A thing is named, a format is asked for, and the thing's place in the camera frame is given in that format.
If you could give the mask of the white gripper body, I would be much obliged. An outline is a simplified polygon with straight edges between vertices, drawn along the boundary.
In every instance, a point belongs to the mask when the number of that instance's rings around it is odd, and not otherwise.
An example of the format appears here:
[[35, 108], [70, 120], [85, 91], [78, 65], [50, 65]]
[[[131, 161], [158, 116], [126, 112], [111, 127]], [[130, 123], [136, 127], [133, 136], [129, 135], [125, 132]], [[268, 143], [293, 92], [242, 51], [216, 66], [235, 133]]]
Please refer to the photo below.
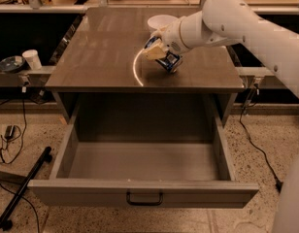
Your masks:
[[181, 36], [182, 20], [182, 18], [178, 18], [161, 29], [163, 44], [174, 54], [182, 54], [190, 51], [190, 48], [183, 42]]

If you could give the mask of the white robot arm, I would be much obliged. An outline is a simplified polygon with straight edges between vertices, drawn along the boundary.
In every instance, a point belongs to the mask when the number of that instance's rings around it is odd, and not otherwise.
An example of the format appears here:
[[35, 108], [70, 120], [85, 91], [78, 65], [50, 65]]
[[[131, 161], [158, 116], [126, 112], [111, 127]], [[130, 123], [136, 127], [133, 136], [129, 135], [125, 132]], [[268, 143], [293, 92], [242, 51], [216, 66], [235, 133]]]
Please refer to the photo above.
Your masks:
[[[299, 99], [299, 34], [258, 16], [243, 0], [206, 0], [200, 12], [153, 32], [143, 55], [171, 71], [194, 48], [237, 43]], [[283, 182], [272, 233], [299, 233], [299, 154]]]

